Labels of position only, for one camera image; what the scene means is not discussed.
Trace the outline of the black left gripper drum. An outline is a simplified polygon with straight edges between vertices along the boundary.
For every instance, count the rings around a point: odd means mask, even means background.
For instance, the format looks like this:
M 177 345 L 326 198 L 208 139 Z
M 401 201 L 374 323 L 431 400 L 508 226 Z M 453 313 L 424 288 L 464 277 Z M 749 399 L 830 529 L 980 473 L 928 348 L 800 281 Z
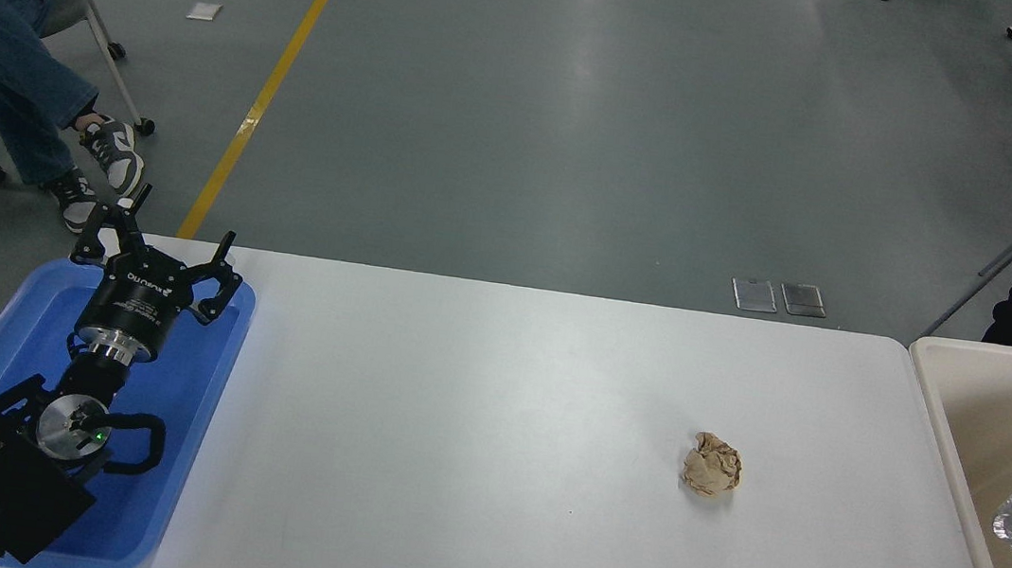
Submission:
M 194 300 L 183 261 L 167 255 L 118 253 L 74 326 L 92 342 L 96 333 L 121 332 L 141 350 L 164 347 L 181 309 Z

